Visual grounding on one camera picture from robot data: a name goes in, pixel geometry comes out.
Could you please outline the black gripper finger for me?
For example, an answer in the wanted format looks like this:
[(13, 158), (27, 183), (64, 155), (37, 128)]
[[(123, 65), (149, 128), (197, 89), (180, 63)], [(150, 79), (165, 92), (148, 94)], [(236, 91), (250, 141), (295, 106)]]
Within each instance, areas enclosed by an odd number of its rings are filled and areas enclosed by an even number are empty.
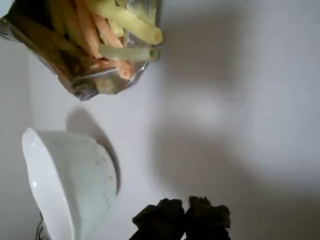
[(185, 210), (180, 199), (164, 198), (157, 205), (147, 205), (132, 223), (137, 231), (133, 240), (180, 240), (185, 234)]
[(225, 205), (213, 206), (207, 197), (189, 197), (185, 213), (187, 240), (229, 240), (230, 210)]

